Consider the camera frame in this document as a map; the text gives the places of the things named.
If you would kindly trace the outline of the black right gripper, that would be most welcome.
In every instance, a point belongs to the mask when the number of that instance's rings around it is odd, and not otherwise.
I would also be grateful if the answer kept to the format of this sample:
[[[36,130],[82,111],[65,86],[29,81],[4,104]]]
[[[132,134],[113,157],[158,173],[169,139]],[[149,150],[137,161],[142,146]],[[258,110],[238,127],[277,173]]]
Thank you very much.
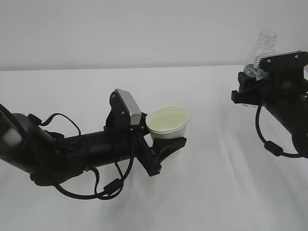
[[[276,91],[287,94],[300,94],[304,102],[308,102],[308,82],[304,80],[304,67],[308,64],[308,53],[302,51],[297,60],[292,62],[278,61],[271,64],[263,61],[260,70],[268,73],[267,80]],[[238,73],[239,90],[231,92],[231,100],[235,104],[259,104],[262,93],[260,88],[265,80],[256,81],[244,72]]]

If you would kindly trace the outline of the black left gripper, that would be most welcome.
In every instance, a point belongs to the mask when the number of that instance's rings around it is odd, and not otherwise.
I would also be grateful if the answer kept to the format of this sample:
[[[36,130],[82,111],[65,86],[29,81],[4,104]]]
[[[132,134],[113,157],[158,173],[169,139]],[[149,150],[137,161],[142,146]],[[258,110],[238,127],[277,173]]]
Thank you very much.
[[[147,114],[142,112],[140,123],[133,126],[130,125],[129,115],[115,90],[110,95],[109,104],[111,111],[106,119],[104,130],[114,145],[121,144],[128,147],[129,156],[136,157],[150,177],[160,173],[162,161],[186,145],[185,137],[155,138],[153,155],[151,147],[144,138],[149,134],[146,125]]]

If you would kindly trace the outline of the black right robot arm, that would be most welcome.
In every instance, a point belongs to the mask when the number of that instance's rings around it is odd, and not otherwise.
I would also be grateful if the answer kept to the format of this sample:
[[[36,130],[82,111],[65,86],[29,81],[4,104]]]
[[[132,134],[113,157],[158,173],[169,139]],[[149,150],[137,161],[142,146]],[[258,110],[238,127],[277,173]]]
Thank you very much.
[[[308,81],[304,77],[307,64],[308,53],[301,50],[259,55],[253,66],[267,72],[268,76],[257,80],[239,72],[239,90],[231,92],[231,100],[235,104],[257,106],[257,134],[265,149],[275,156],[308,156]],[[262,107],[292,135],[292,143],[297,151],[295,154],[286,153],[282,147],[264,138],[259,125]]]

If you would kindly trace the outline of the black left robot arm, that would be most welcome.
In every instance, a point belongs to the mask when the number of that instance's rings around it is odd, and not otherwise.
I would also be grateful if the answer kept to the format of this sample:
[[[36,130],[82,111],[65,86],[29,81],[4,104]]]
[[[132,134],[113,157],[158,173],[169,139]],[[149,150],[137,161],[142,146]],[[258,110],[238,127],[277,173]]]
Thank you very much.
[[[65,137],[45,130],[51,118],[0,112],[0,158],[28,173],[38,186],[63,183],[91,167],[138,159],[149,176],[160,173],[161,162],[183,148],[186,138],[156,138],[152,146],[147,115],[128,91],[116,89],[109,99],[111,111],[102,131]]]

